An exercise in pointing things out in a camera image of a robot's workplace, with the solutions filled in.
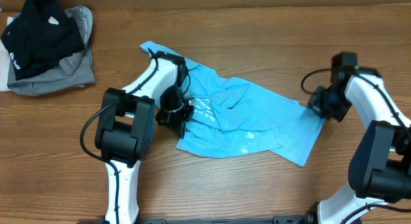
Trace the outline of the light blue t-shirt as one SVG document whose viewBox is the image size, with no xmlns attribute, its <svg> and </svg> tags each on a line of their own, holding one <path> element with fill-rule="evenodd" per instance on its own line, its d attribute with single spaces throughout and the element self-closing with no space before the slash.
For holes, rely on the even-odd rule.
<svg viewBox="0 0 411 224">
<path fill-rule="evenodd" d="M 271 151 L 303 167 L 324 120 L 298 101 L 242 78 L 222 78 L 208 66 L 186 60 L 183 89 L 194 113 L 179 150 L 226 158 Z"/>
</svg>

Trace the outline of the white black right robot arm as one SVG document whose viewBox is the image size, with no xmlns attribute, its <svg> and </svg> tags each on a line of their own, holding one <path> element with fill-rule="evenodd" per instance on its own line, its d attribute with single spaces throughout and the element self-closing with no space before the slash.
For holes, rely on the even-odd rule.
<svg viewBox="0 0 411 224">
<path fill-rule="evenodd" d="M 331 59 L 330 86 L 317 87 L 308 107 L 321 118 L 343 120 L 354 107 L 365 127 L 348 169 L 348 181 L 333 196 L 314 203 L 299 223 L 361 223 L 375 208 L 410 199 L 410 119 L 389 96 L 381 74 L 358 65 L 356 53 Z"/>
</svg>

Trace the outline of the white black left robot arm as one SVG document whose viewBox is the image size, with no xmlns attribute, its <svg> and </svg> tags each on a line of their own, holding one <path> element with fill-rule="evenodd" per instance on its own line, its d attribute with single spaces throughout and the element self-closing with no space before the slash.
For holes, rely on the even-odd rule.
<svg viewBox="0 0 411 224">
<path fill-rule="evenodd" d="M 184 57 L 151 53 L 147 70 L 124 89 L 103 95 L 95 135 L 109 179 L 104 223 L 137 223 L 138 176 L 153 139 L 153 126 L 165 126 L 183 138 L 194 107 L 182 90 L 188 78 Z"/>
</svg>

